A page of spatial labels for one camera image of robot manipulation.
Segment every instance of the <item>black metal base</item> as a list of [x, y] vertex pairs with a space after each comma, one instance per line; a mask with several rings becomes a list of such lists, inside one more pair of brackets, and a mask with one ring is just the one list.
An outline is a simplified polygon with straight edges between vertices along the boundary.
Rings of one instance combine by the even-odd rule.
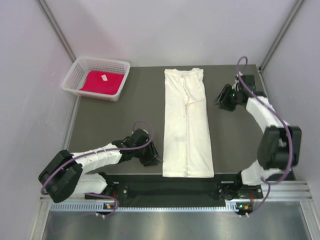
[[236, 204], [236, 208], [238, 209], [238, 211], [236, 211], [235, 213], [240, 216], [250, 214], [254, 210], [254, 206], [251, 204], [251, 202], [239, 202]]
[[[184, 207], [224, 207], [225, 199], [232, 197], [225, 191], [233, 183], [237, 174], [216, 174], [213, 178], [162, 177], [160, 174], [149, 175], [108, 175], [114, 182], [115, 197], [121, 207], [132, 208], [184, 208]], [[272, 176], [270, 181], [280, 175]], [[287, 177], [294, 181], [292, 173]], [[255, 199], [263, 198], [261, 187], [243, 189], [237, 192], [235, 199], [248, 199], [250, 193]]]

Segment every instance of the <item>metal plate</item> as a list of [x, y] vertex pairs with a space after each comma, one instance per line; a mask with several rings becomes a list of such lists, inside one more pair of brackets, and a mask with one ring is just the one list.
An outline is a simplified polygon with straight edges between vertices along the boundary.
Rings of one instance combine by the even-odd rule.
[[[233, 212], [83, 212], [49, 214], [43, 240], [310, 240], [300, 203], [267, 202], [252, 217]], [[60, 234], [52, 234], [50, 226]]]

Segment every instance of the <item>white wall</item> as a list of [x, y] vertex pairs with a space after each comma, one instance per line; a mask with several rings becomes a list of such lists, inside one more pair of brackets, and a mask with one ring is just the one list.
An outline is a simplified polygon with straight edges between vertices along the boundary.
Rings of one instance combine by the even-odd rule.
[[265, 70], [276, 110], [302, 129], [296, 173], [320, 213], [320, 1], [307, 0]]
[[132, 66], [259, 65], [295, 0], [47, 0], [77, 56]]
[[62, 147], [74, 97], [71, 66], [35, 0], [0, 2], [0, 239], [30, 237], [38, 175]]

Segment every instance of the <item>metal frame bar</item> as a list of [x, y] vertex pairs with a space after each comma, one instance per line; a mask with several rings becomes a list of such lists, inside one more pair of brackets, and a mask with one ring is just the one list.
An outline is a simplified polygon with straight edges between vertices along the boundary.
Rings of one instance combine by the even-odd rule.
[[320, 239], [320, 218], [313, 201], [301, 201], [301, 209], [312, 240]]
[[264, 71], [266, 69], [267, 64], [269, 63], [271, 57], [275, 53], [277, 47], [279, 46], [281, 40], [283, 39], [284, 35], [288, 31], [291, 23], [293, 22], [294, 18], [296, 17], [297, 13], [301, 9], [304, 2], [305, 2], [305, 0], [297, 0], [295, 2], [292, 10], [290, 11], [289, 16], [287, 17], [287, 19], [284, 22], [283, 26], [281, 27], [278, 35], [276, 36], [275, 40], [273, 41], [268, 53], [266, 54], [266, 56], [264, 57], [264, 59], [262, 61], [262, 64], [259, 68], [261, 71]]
[[50, 206], [51, 206], [51, 201], [49, 200], [40, 201], [38, 214], [34, 222], [30, 240], [42, 240], [45, 232], [49, 211], [50, 211]]
[[66, 37], [62, 33], [62, 31], [61, 31], [54, 15], [52, 14], [48, 4], [46, 3], [45, 0], [36, 0], [36, 2], [38, 3], [39, 7], [43, 11], [45, 17], [47, 18], [48, 22], [50, 23], [51, 27], [53, 28], [55, 34], [59, 38], [65, 52], [68, 54], [71, 61], [74, 62], [76, 60], [76, 56], [75, 56], [74, 52], [72, 51]]
[[[268, 191], [268, 185], [261, 184], [263, 195]], [[280, 184], [272, 185], [269, 198], [266, 202], [312, 202], [313, 198], [306, 181], [283, 181]], [[248, 202], [248, 199], [233, 199], [228, 202], [243, 203]]]

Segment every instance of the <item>folded white garment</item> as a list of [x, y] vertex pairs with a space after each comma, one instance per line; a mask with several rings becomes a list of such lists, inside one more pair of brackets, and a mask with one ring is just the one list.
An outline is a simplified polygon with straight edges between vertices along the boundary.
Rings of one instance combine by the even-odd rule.
[[208, 126], [204, 70], [166, 69], [164, 177], [211, 178], [214, 166]]

